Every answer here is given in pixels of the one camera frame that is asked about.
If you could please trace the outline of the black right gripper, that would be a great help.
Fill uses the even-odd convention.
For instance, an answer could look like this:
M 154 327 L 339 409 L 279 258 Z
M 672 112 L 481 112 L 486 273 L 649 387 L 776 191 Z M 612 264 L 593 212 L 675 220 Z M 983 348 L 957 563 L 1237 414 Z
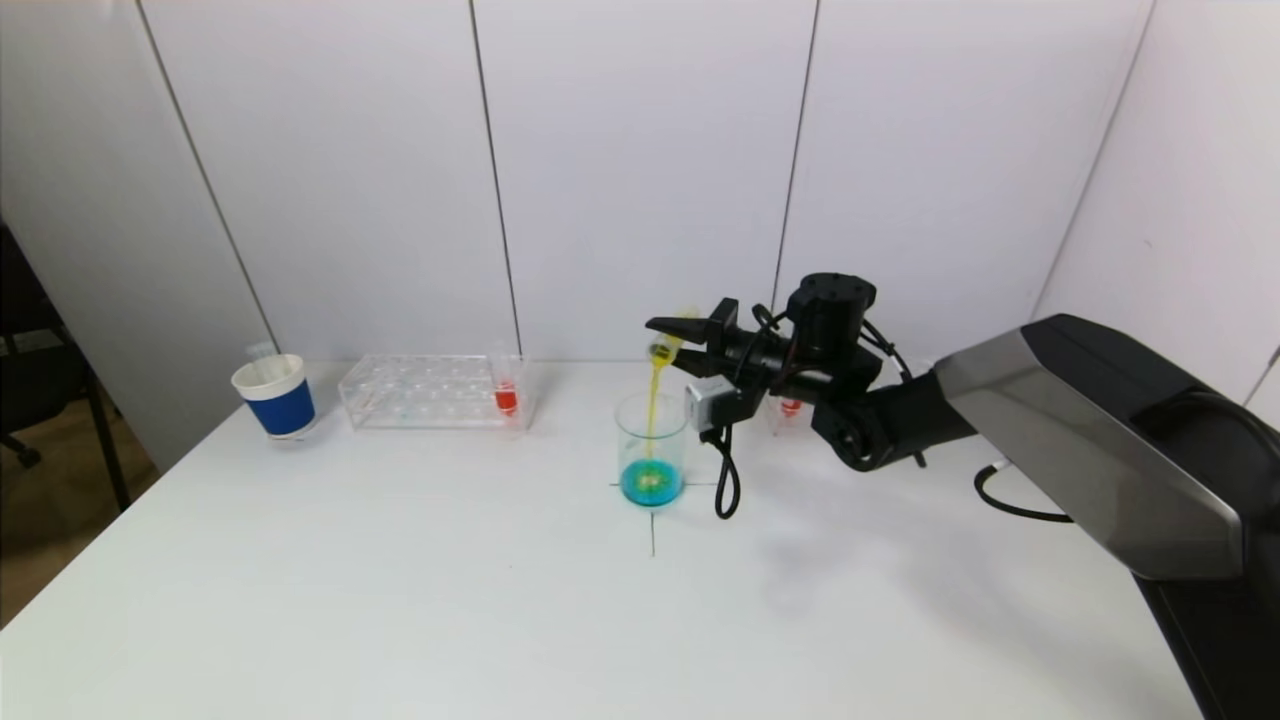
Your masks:
M 709 319 L 654 316 L 645 323 L 645 328 L 680 342 L 705 343 L 705 352 L 681 348 L 672 359 L 672 366 L 690 377 L 714 374 L 724 374 L 730 379 L 773 377 L 781 370 L 788 350 L 790 337 L 783 334 L 781 328 L 788 314 L 786 311 L 773 314 L 767 306 L 756 304 L 751 307 L 751 316 L 758 328 L 751 331 L 739 324 L 739 309 L 736 299 L 722 299 Z

